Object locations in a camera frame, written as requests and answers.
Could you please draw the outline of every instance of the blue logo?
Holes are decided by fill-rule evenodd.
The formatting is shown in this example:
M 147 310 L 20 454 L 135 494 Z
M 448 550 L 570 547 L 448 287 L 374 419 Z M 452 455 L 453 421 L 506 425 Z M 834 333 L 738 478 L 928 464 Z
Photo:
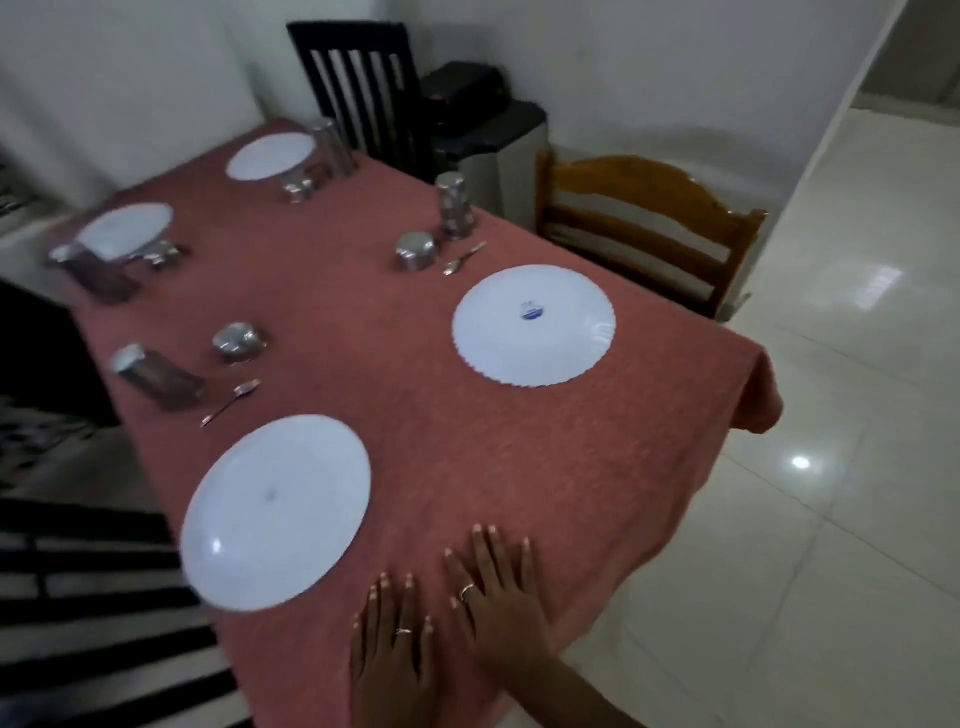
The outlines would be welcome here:
M 533 321 L 543 315 L 543 306 L 528 301 L 520 307 L 520 315 L 527 321 Z

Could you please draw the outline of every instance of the spoon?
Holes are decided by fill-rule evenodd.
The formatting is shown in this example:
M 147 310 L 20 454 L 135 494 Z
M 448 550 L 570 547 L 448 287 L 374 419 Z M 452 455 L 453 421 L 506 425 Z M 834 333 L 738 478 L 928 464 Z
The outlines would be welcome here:
M 476 246 L 475 248 L 468 250 L 465 255 L 461 255 L 456 260 L 451 260 L 444 266 L 444 275 L 452 276 L 454 273 L 459 271 L 463 267 L 464 261 L 467 260 L 467 258 L 469 258 L 471 255 L 476 255 L 482 251 L 485 245 L 487 245 L 486 242 L 480 243 L 480 245 Z
M 231 397 L 230 400 L 224 406 L 222 406 L 212 415 L 207 415 L 206 417 L 204 417 L 204 419 L 200 422 L 200 427 L 204 428 L 210 423 L 212 423 L 214 420 L 220 417 L 224 412 L 226 412 L 230 408 L 230 406 L 233 405 L 234 402 L 236 402 L 237 400 L 241 400 L 244 397 L 249 397 L 251 394 L 253 394 L 253 392 L 256 391 L 256 388 L 259 386 L 260 386 L 260 380 L 252 379 L 251 381 L 244 382 L 238 387 L 235 387 L 233 389 L 233 397 Z

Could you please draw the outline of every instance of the tablecloth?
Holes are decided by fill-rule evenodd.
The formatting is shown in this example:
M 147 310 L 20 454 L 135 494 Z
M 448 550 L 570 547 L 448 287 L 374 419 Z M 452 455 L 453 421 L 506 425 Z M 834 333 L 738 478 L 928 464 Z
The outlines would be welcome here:
M 482 211 L 471 239 L 444 247 L 447 260 L 488 241 L 459 274 L 402 272 L 394 244 L 407 231 L 439 228 L 436 190 L 371 159 L 359 156 L 354 177 L 302 205 L 284 202 L 277 179 L 227 178 L 244 144 L 291 126 L 274 122 L 103 206 L 170 204 L 168 237 L 195 255 L 147 279 L 126 304 L 73 291 L 74 315 L 175 533 L 206 471 L 261 425 L 325 414 L 366 445 L 369 510 L 333 570 L 273 609 L 211 610 L 258 728 L 349 725 L 353 615 L 383 570 L 397 580 L 414 572 L 438 622 L 440 725 L 491 725 L 508 703 L 456 632 L 444 549 L 466 551 L 477 522 L 497 524 L 508 539 L 531 537 L 554 637 L 571 643 L 669 542 L 729 429 L 776 423 L 782 402 L 770 360 L 754 342 Z M 520 389 L 471 370 L 451 322 L 477 282 L 532 263 L 599 285 L 616 335 L 583 376 Z M 210 342 L 234 321 L 265 328 L 272 345 L 229 369 Z M 211 397 L 253 377 L 261 390 L 200 431 L 213 399 L 163 412 L 108 372 L 110 356 L 130 342 L 208 377 Z

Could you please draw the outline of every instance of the tiled floor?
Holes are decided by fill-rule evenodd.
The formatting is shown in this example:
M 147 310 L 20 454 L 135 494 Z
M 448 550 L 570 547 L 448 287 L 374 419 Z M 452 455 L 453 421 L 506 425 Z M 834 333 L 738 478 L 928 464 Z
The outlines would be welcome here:
M 960 725 L 958 231 L 960 129 L 852 111 L 731 323 L 782 422 L 577 647 L 650 728 Z

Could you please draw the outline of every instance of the white plate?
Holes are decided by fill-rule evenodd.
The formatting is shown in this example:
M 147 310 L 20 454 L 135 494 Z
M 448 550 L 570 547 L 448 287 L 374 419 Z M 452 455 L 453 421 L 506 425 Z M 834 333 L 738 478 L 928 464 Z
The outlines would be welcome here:
M 187 581 L 251 612 L 316 584 L 340 561 L 370 501 L 360 438 L 321 415 L 276 420 L 230 448 L 190 501 L 180 534 Z
M 233 156 L 227 165 L 227 176 L 241 182 L 275 177 L 303 163 L 316 146 L 317 140 L 307 133 L 261 136 Z
M 453 343 L 470 367 L 518 387 L 560 384 L 610 348 L 610 299 L 586 276 L 524 265 L 477 283 L 453 315 Z
M 77 240 L 103 260 L 117 260 L 154 242 L 173 219 L 174 209 L 163 203 L 127 205 L 98 217 Z

